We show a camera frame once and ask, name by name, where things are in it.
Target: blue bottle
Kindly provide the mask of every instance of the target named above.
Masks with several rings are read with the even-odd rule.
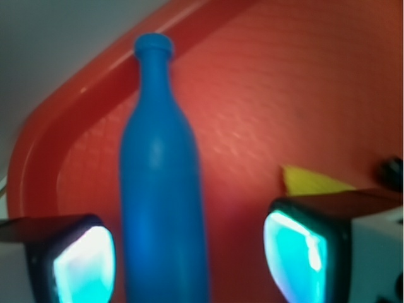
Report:
[[[198,149],[170,87],[171,41],[135,43],[138,105],[121,145],[128,302],[208,302],[208,263]]]

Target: bottle lip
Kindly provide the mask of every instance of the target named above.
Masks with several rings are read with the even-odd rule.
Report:
[[[134,44],[134,54],[136,57],[143,51],[150,49],[161,49],[166,51],[169,57],[174,53],[174,47],[171,40],[161,33],[146,33],[140,36]]]

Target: red tray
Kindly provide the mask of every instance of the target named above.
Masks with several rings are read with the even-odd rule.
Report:
[[[201,151],[215,302],[282,302],[263,221],[280,165],[373,186],[403,153],[402,16],[394,2],[175,0],[55,91],[30,116],[8,174],[10,217],[96,213],[117,242],[124,301],[119,143],[136,104],[132,46],[175,43],[174,93]]]

